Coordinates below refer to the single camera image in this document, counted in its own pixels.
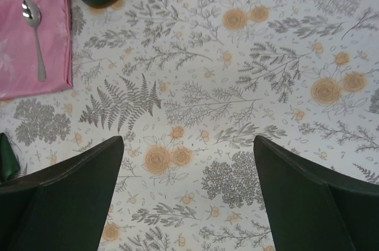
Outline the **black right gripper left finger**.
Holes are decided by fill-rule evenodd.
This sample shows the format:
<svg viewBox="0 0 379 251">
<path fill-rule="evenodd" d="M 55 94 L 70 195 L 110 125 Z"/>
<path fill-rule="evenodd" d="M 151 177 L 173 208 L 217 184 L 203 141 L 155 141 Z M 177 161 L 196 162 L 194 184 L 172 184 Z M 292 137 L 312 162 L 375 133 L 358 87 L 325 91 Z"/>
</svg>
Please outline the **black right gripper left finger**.
<svg viewBox="0 0 379 251">
<path fill-rule="evenodd" d="M 1 250 L 97 250 L 123 153 L 114 136 L 1 184 Z"/>
</svg>

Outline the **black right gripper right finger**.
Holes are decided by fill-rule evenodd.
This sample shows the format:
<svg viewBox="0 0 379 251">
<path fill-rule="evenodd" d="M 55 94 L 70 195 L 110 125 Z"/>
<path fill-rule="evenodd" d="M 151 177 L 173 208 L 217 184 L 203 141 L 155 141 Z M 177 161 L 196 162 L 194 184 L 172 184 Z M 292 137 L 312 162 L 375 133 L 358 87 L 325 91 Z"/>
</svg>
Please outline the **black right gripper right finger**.
<svg viewBox="0 0 379 251">
<path fill-rule="evenodd" d="M 277 250 L 378 250 L 378 185 L 263 136 L 255 137 L 253 153 Z"/>
</svg>

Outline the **dark green cloth napkin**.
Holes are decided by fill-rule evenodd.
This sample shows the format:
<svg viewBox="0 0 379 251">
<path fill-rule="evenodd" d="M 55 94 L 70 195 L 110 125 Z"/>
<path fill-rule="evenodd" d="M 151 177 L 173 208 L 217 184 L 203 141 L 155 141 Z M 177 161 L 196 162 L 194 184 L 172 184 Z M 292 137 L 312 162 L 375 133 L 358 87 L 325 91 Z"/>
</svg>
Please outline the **dark green cloth napkin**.
<svg viewBox="0 0 379 251">
<path fill-rule="evenodd" d="M 1 184 L 18 177 L 20 164 L 5 133 L 1 133 L 0 165 Z"/>
</svg>

